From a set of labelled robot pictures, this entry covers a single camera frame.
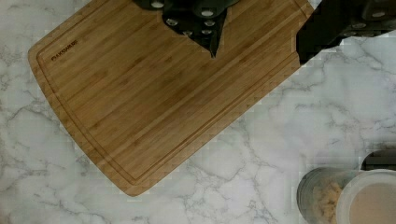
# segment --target wooden cutting board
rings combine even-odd
[[[152,187],[300,65],[305,0],[241,0],[218,56],[132,0],[93,0],[29,51],[62,124],[125,193]]]

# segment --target marble surface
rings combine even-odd
[[[0,223],[304,223],[320,166],[396,144],[396,33],[321,52],[139,197],[121,193],[54,116],[27,50],[87,0],[0,1]]]

